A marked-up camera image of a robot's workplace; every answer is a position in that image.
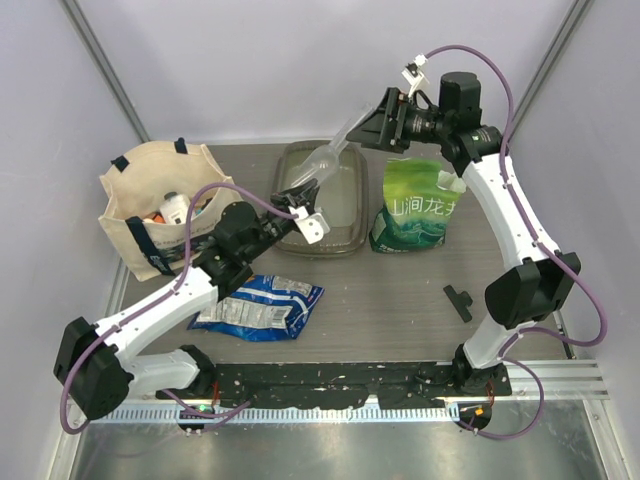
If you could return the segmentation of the clear plastic scoop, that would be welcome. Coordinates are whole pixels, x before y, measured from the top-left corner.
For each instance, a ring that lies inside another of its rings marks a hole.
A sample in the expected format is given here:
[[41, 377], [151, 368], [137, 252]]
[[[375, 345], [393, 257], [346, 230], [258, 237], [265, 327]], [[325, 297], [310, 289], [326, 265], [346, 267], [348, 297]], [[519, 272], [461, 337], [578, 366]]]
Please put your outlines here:
[[316, 180], [322, 185], [331, 178], [339, 169], [341, 152], [348, 144], [347, 135], [359, 125], [372, 111], [370, 103], [364, 103], [353, 112], [346, 123], [338, 130], [334, 137], [327, 143], [316, 147], [294, 171], [289, 187], [298, 187], [309, 180]]

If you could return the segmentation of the green cat litter bag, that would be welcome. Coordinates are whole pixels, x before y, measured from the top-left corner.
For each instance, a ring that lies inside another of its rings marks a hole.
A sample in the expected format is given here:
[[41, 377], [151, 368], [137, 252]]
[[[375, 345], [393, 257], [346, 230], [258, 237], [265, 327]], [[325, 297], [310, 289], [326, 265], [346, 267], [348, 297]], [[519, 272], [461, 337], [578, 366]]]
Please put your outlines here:
[[377, 253], [396, 254], [437, 248], [465, 182], [441, 163], [424, 158], [391, 158], [383, 184], [383, 205], [377, 213], [369, 242]]

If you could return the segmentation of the black bag clip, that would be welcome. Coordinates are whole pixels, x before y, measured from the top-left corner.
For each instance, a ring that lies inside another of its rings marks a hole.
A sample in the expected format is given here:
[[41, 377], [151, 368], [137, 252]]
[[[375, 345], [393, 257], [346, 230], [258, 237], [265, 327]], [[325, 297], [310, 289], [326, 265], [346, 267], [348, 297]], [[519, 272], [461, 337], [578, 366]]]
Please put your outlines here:
[[446, 285], [443, 291], [464, 323], [472, 321], [470, 307], [473, 300], [467, 291], [456, 291], [452, 285]]

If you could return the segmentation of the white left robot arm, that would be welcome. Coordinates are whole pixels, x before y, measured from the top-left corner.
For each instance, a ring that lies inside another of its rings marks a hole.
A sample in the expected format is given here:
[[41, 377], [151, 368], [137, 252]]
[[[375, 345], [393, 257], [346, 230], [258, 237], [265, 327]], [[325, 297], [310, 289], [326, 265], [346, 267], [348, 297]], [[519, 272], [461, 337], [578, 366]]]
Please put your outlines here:
[[65, 328], [53, 368], [63, 387], [59, 413], [73, 400], [87, 420], [105, 417], [138, 395], [200, 399], [212, 393], [216, 368], [193, 345], [164, 354], [144, 349], [187, 317], [229, 297], [251, 276], [251, 264], [292, 231], [308, 243], [328, 227], [315, 208], [317, 180], [275, 193], [257, 214], [249, 192], [226, 206], [197, 257], [174, 280], [124, 311], [91, 324], [82, 317]]

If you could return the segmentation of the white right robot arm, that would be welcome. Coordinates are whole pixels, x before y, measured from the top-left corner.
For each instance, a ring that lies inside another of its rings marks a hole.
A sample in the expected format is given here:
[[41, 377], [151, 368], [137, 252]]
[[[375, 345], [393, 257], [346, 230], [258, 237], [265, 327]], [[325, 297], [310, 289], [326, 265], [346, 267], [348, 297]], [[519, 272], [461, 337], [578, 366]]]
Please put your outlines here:
[[413, 142], [440, 146], [444, 158], [471, 189], [498, 241], [504, 273], [485, 289], [487, 315], [456, 349], [450, 384], [465, 395], [477, 393], [524, 334], [565, 303], [580, 272], [573, 253], [548, 236], [525, 198], [510, 158], [499, 156], [502, 133], [481, 122], [481, 84], [469, 72], [441, 77], [437, 104], [417, 105], [395, 87], [347, 134], [365, 148], [402, 153]]

